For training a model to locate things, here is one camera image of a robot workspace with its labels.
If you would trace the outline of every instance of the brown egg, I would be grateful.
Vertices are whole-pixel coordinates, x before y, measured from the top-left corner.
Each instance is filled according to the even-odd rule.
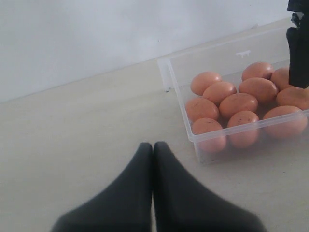
[[[218,107],[205,98],[193,98],[185,105],[188,118],[195,122],[196,120],[209,117],[217,120],[219,117]]]
[[[264,78],[270,79],[271,74],[274,72],[274,67],[271,63],[267,62],[256,62],[249,65],[242,73],[241,79],[243,81],[257,77],[257,78]]]
[[[256,112],[257,105],[257,99],[254,96],[247,93],[235,93],[221,102],[219,110],[224,118],[230,119],[239,111],[249,110]]]
[[[202,96],[205,89],[219,81],[222,81],[220,74],[211,71],[202,72],[193,78],[191,82],[191,90],[195,94]]]
[[[259,103],[266,105],[272,103],[278,94],[274,83],[263,78],[250,78],[242,82],[238,88],[239,93],[248,93],[254,96]]]
[[[292,121],[289,122],[283,122],[277,125],[265,127],[264,130],[266,131],[267,134],[276,139],[285,139],[300,135],[306,128],[308,120],[305,114],[302,113],[301,109],[295,106],[290,105],[278,106],[270,110],[264,116],[263,119],[268,119],[296,112],[300,112],[300,115],[297,115],[296,119],[293,119]]]
[[[279,91],[292,87],[289,85],[289,66],[277,69],[271,75],[270,80],[277,86]]]
[[[193,134],[204,134],[212,131],[222,130],[222,126],[211,118],[200,118],[192,125]],[[217,138],[199,142],[198,147],[203,151],[217,153],[222,151],[226,146],[226,137],[224,135]]]
[[[289,87],[277,95],[278,105],[292,105],[301,110],[309,109],[309,89]]]
[[[259,117],[251,111],[240,111],[234,114],[227,127],[239,126],[247,123],[257,122]],[[230,143],[236,148],[247,148],[253,145],[259,137],[259,129],[251,129],[248,131],[240,132],[237,134],[231,134],[228,136]]]
[[[210,100],[216,105],[220,103],[228,96],[237,93],[236,87],[229,82],[221,81],[209,86],[203,93],[203,98]]]

